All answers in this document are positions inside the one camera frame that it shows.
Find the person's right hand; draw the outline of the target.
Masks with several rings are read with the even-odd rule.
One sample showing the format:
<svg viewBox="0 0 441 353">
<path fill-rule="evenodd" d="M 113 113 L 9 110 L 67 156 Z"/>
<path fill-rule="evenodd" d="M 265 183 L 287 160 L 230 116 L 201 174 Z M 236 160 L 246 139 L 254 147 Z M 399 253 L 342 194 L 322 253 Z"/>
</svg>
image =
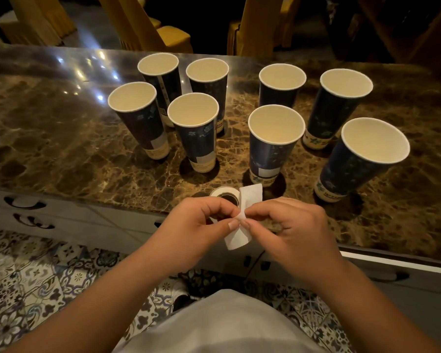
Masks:
<svg viewBox="0 0 441 353">
<path fill-rule="evenodd" d="M 271 256 L 310 288 L 331 283 L 346 266 L 322 207 L 280 197 L 248 207 L 245 215 L 244 226 L 254 219 L 281 238 L 281 253 Z"/>
</svg>

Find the person's right forearm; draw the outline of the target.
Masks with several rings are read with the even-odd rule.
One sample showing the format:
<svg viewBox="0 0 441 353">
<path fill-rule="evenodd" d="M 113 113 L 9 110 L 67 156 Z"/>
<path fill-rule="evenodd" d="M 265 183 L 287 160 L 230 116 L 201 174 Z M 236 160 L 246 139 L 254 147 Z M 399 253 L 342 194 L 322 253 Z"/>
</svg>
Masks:
<svg viewBox="0 0 441 353">
<path fill-rule="evenodd" d="M 357 353 L 441 353 L 354 264 L 342 259 L 310 284 L 339 319 Z"/>
</svg>

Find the yellow covered chair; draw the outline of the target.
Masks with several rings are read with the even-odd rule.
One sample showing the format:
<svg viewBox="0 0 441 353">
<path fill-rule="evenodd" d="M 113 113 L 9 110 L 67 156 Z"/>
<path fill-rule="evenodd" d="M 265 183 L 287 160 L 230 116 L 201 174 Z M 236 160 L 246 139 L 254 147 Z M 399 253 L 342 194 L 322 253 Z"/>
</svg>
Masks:
<svg viewBox="0 0 441 353">
<path fill-rule="evenodd" d="M 193 53 L 190 35 L 169 25 L 161 26 L 144 10 L 146 0 L 99 0 L 114 26 L 123 50 Z"/>
<path fill-rule="evenodd" d="M 242 18 L 229 24 L 229 56 L 271 58 L 275 47 L 290 48 L 301 0 L 246 0 Z"/>
<path fill-rule="evenodd" d="M 77 32 L 59 0 L 9 0 L 12 10 L 0 16 L 0 29 L 11 44 L 62 46 Z"/>
</svg>

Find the dark wooden furniture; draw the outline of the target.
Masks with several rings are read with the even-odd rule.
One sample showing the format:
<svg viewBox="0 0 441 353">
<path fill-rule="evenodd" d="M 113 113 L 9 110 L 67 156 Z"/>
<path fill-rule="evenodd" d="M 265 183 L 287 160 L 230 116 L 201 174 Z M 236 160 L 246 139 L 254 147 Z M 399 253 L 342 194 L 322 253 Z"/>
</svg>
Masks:
<svg viewBox="0 0 441 353">
<path fill-rule="evenodd" d="M 415 64 L 441 82 L 441 0 L 324 0 L 339 60 Z"/>
</svg>

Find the person's left forearm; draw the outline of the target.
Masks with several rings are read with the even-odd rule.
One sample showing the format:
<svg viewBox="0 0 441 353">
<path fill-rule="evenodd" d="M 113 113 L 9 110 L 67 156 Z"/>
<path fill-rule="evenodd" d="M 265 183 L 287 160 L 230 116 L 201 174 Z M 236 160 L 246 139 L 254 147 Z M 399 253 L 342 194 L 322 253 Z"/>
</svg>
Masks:
<svg viewBox="0 0 441 353">
<path fill-rule="evenodd" d="M 153 289 L 179 271 L 141 248 L 3 353 L 111 353 Z"/>
</svg>

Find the white tape roll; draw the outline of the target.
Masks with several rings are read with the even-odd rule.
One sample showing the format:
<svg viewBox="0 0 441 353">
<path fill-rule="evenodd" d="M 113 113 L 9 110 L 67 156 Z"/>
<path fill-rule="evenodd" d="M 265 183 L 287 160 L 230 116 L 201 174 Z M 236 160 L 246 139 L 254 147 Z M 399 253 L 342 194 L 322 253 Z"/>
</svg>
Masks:
<svg viewBox="0 0 441 353">
<path fill-rule="evenodd" d="M 229 186 L 222 186 L 222 187 L 219 187 L 219 188 L 213 190 L 211 192 L 210 196 L 223 198 L 223 199 L 229 201 L 230 203 L 232 203 L 233 205 L 235 205 L 236 207 L 239 208 L 238 214 L 241 213 L 241 211 L 242 211 L 242 209 L 241 209 L 241 193 L 240 193 L 239 189 L 236 189 L 234 187 L 229 187 Z M 212 224 L 215 224 L 219 220 L 223 220 L 226 218 L 230 218 L 230 216 L 225 215 L 223 213 L 217 213 L 214 216 L 210 217 L 210 221 Z"/>
</svg>

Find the person's white shoe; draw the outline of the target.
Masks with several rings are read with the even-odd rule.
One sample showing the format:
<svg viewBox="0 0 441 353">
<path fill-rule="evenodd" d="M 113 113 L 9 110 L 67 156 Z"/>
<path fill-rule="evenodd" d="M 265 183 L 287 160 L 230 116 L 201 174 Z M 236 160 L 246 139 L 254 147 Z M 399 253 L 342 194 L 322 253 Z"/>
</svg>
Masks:
<svg viewBox="0 0 441 353">
<path fill-rule="evenodd" d="M 193 300 L 189 294 L 189 289 L 186 282 L 182 279 L 175 279 L 172 292 L 172 305 L 171 313 L 175 313 L 183 308 L 188 307 L 193 303 Z"/>
</svg>

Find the group of dark blue paper cups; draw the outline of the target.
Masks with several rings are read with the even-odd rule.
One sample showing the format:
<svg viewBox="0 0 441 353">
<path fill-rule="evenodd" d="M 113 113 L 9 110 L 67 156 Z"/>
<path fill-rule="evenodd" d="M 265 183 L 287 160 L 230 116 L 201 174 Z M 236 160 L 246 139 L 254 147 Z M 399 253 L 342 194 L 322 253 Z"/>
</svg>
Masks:
<svg viewBox="0 0 441 353">
<path fill-rule="evenodd" d="M 140 136 L 146 153 L 158 160 L 169 151 L 156 88 L 148 82 L 124 84 L 108 97 L 108 105 L 128 129 Z M 216 165 L 216 116 L 219 104 L 211 95 L 188 93 L 170 103 L 167 117 L 174 124 L 194 171 L 207 173 Z M 292 108 L 269 104 L 248 118 L 249 173 L 254 184 L 270 186 L 300 139 L 306 140 L 302 116 Z M 341 137 L 314 186 L 322 201 L 334 203 L 394 164 L 405 160 L 410 143 L 396 127 L 375 118 L 354 118 L 343 125 Z"/>
</svg>

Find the person's left hand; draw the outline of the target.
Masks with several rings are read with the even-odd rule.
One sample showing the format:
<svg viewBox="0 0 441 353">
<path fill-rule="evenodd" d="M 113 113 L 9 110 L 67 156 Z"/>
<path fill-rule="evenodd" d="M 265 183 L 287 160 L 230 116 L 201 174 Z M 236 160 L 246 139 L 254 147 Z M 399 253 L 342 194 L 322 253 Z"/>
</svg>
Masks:
<svg viewBox="0 0 441 353">
<path fill-rule="evenodd" d="M 194 267 L 212 247 L 203 250 L 204 219 L 217 213 L 236 218 L 238 212 L 238 207 L 223 198 L 184 199 L 143 246 L 149 264 L 147 274 L 153 281 L 160 281 Z"/>
</svg>

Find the white tape strip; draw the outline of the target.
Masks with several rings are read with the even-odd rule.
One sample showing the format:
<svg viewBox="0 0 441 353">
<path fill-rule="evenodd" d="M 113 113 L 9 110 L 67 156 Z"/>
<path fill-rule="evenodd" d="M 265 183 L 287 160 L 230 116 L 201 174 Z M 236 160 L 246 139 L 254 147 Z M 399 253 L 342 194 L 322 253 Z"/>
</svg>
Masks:
<svg viewBox="0 0 441 353">
<path fill-rule="evenodd" d="M 263 189 L 261 184 L 253 184 L 241 187 L 239 190 L 228 187 L 227 194 L 235 197 L 240 208 L 240 214 L 236 217 L 240 222 L 246 219 L 245 210 L 253 204 L 263 201 Z M 236 231 L 231 232 L 224 241 L 228 250 L 239 249 L 252 240 L 250 231 L 240 225 Z"/>
</svg>

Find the person's white shirt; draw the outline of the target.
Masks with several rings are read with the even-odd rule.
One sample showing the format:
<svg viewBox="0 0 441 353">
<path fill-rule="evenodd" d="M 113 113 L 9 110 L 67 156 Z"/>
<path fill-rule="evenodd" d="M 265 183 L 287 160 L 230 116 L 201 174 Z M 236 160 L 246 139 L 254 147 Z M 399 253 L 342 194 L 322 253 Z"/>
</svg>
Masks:
<svg viewBox="0 0 441 353">
<path fill-rule="evenodd" d="M 326 353 L 266 303 L 220 290 L 141 332 L 112 353 Z"/>
</svg>

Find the grey counter cabinet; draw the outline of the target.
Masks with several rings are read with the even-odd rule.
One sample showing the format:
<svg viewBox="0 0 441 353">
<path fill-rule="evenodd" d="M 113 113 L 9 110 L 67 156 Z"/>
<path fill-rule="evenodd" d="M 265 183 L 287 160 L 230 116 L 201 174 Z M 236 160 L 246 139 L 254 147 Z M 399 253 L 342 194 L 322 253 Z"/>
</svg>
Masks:
<svg viewBox="0 0 441 353">
<path fill-rule="evenodd" d="M 19 224 L 13 213 L 33 216 L 55 229 Z M 0 352 L 63 309 L 126 257 L 100 248 L 102 239 L 125 251 L 139 247 L 133 237 L 116 227 L 0 208 Z M 184 280 L 195 296 L 230 289 L 256 298 L 278 310 L 327 352 L 354 351 L 336 315 L 312 291 L 202 270 L 165 279 L 143 303 L 118 344 L 172 315 L 175 279 Z"/>
</svg>

